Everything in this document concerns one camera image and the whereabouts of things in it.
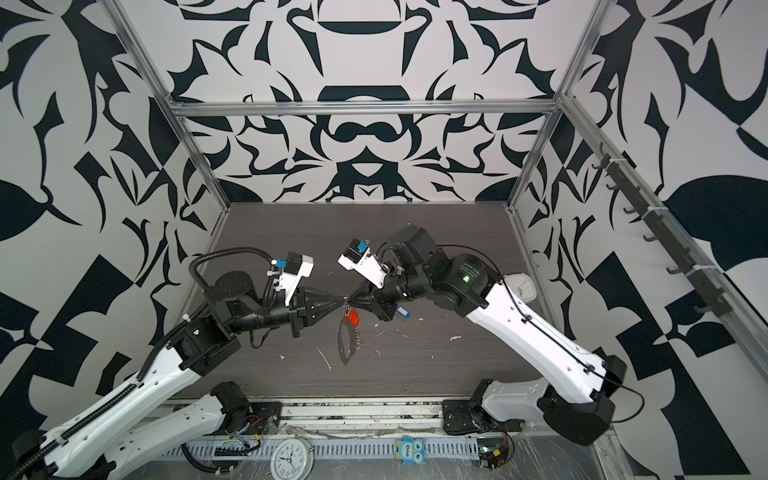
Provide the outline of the red key tag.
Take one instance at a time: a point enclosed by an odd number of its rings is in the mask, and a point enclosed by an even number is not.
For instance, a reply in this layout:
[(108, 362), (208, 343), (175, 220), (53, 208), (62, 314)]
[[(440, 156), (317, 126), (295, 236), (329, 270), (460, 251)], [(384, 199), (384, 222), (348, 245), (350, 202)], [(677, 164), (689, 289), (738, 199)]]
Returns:
[(360, 323), (360, 317), (357, 313), (357, 311), (353, 308), (349, 308), (346, 315), (347, 320), (349, 323), (354, 327), (357, 328)]

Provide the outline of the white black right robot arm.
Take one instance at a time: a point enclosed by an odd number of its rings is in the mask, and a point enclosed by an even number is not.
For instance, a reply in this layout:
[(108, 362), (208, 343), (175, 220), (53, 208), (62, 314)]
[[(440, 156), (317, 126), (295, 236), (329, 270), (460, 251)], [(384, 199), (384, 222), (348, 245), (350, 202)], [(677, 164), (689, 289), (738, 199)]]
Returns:
[(436, 243), (423, 228), (407, 225), (381, 246), (353, 239), (339, 264), (362, 276), (348, 297), (350, 307), (394, 318), (402, 303), (427, 299), (483, 328), (540, 375), (527, 382), (481, 381), (457, 414), (443, 417), (452, 435), (485, 433), (508, 423), (541, 422), (561, 437), (589, 446), (619, 424), (613, 395), (628, 391), (626, 363), (577, 345), (515, 294), (500, 269), (480, 250)]

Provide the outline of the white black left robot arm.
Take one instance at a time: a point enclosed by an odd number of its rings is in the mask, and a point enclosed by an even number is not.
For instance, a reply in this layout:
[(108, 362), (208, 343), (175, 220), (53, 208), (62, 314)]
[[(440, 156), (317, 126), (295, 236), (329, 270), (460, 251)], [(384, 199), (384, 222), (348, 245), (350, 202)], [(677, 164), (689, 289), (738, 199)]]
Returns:
[(251, 403), (233, 381), (159, 419), (156, 407), (196, 383), (239, 350), (242, 333), (289, 326), (293, 336), (340, 308), (344, 300), (304, 288), (311, 270), (273, 261), (258, 294), (250, 275), (231, 271), (208, 283), (190, 273), (205, 302), (152, 348), (139, 370), (94, 405), (48, 431), (31, 430), (13, 443), (12, 479), (120, 479), (159, 455), (204, 435), (247, 428)]

